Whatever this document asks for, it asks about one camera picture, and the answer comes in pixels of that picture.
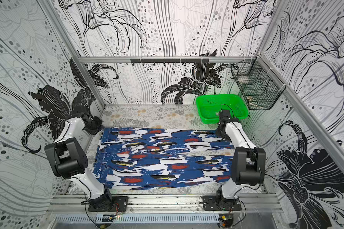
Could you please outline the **blue patterned long pants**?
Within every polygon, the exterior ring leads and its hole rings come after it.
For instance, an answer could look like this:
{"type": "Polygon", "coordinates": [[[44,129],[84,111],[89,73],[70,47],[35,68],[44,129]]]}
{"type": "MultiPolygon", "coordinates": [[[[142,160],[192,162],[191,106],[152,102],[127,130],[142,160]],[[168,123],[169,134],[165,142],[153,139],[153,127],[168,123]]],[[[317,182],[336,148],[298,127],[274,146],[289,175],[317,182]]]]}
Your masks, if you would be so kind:
{"type": "Polygon", "coordinates": [[[93,174],[110,189],[168,189],[230,179],[234,145],[213,130],[110,127],[93,174]]]}

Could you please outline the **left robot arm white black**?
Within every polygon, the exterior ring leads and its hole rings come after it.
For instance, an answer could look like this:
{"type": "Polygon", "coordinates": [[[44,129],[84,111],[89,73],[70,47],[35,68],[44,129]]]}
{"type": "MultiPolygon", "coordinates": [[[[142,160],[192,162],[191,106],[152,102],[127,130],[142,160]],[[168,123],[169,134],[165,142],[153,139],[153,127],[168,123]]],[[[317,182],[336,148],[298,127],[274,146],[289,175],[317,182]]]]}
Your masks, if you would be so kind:
{"type": "Polygon", "coordinates": [[[76,106],[65,117],[65,124],[60,127],[54,142],[45,146],[54,175],[72,181],[84,191],[90,211],[106,211],[114,207],[108,188],[88,169],[88,158],[78,142],[82,131],[94,135],[104,128],[102,123],[87,107],[76,106]]]}

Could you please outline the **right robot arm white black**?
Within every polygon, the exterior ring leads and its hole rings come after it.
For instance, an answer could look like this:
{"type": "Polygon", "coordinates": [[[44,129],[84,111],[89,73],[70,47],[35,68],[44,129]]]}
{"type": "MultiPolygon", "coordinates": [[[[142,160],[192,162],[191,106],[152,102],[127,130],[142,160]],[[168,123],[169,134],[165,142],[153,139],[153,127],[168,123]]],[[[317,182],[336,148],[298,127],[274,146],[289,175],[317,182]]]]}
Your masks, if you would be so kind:
{"type": "Polygon", "coordinates": [[[234,145],[234,155],[231,160],[231,178],[219,187],[216,192],[217,206],[222,209],[232,209],[239,202],[239,192],[244,187],[261,186],[265,177],[266,152],[258,148],[246,135],[237,117],[230,110],[222,109],[219,113],[216,135],[234,145]]]}

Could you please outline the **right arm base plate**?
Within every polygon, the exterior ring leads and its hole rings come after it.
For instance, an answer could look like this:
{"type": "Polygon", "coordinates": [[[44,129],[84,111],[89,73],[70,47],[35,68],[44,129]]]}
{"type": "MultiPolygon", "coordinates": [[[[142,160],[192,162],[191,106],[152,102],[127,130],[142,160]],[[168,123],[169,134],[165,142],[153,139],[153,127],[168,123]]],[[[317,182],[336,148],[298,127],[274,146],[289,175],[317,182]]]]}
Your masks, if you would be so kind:
{"type": "Polygon", "coordinates": [[[203,205],[204,211],[241,211],[239,199],[217,199],[213,195],[204,195],[199,198],[199,204],[203,205]]]}

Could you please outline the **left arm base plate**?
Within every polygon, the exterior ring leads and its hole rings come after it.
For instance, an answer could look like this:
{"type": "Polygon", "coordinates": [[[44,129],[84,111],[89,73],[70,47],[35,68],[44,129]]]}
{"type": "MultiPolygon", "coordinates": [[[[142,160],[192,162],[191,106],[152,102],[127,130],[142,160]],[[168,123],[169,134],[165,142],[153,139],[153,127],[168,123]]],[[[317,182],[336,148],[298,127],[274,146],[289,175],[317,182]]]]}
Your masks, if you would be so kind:
{"type": "Polygon", "coordinates": [[[106,212],[106,211],[118,211],[125,212],[128,205],[128,196],[116,196],[116,197],[99,197],[91,199],[89,203],[89,212],[106,212]]]}

